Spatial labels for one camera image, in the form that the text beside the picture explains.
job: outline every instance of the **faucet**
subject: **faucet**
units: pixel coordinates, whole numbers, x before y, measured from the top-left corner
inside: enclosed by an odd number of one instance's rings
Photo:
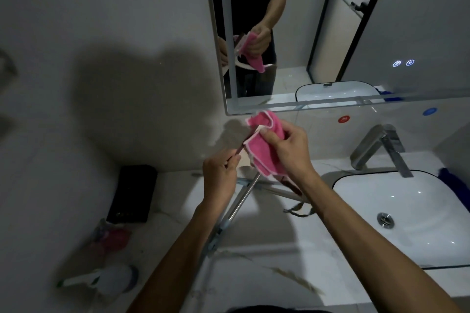
[[[403,157],[399,154],[400,152],[405,152],[405,148],[398,137],[395,127],[390,124],[375,125],[369,130],[358,147],[352,152],[350,156],[351,166],[356,170],[363,170],[367,161],[382,145],[387,150],[401,176],[404,178],[413,177]]]

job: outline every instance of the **marble countertop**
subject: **marble countertop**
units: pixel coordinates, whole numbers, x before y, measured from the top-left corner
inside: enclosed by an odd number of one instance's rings
[[[432,152],[403,154],[410,169],[436,174],[443,167]],[[351,171],[349,159],[318,160],[315,169],[328,181]],[[376,155],[370,168],[392,166]],[[203,198],[195,171],[159,174],[151,215],[135,228],[128,247],[109,257],[132,263],[141,273],[138,286],[104,311],[125,312]],[[255,190],[227,229],[218,250],[206,258],[182,312],[225,312],[232,307],[272,304],[312,308],[369,303],[370,299],[342,252],[316,215],[299,218],[284,209],[295,200]],[[470,295],[470,268],[426,271],[452,297]]]

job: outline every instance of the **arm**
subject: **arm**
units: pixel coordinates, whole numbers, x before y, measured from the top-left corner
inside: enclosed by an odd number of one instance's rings
[[[202,203],[127,313],[179,312],[197,273],[204,245],[235,192],[236,166],[240,161],[235,152],[224,150],[204,161]]]
[[[252,32],[258,34],[256,40],[254,40],[247,49],[251,55],[259,56],[266,51],[271,42],[271,30],[281,18],[285,6],[286,0],[269,1],[264,18],[251,29]]]
[[[320,178],[310,162],[305,131],[282,122],[289,137],[262,132],[289,176],[307,195],[379,312],[459,313],[449,295],[380,235]]]

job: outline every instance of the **towel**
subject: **towel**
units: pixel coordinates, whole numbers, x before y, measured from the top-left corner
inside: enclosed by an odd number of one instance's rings
[[[263,64],[263,58],[261,56],[258,57],[253,57],[251,56],[247,51],[246,48],[250,43],[257,37],[258,35],[249,32],[246,35],[246,40],[244,41],[244,44],[241,46],[239,54],[244,55],[246,57],[246,60],[248,61],[249,65],[253,67],[255,70],[257,70],[259,73],[264,73],[265,67]]]
[[[248,118],[246,123],[254,131],[254,134],[245,140],[243,144],[252,157],[254,166],[266,177],[271,174],[277,176],[287,175],[286,169],[279,160],[276,150],[259,133],[263,127],[267,127],[280,139],[284,140],[286,134],[282,129],[279,118],[273,112],[267,110]]]

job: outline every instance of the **sink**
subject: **sink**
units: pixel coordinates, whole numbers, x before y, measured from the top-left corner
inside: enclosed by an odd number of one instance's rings
[[[436,176],[411,172],[350,175],[333,189],[420,267],[470,266],[470,213]]]

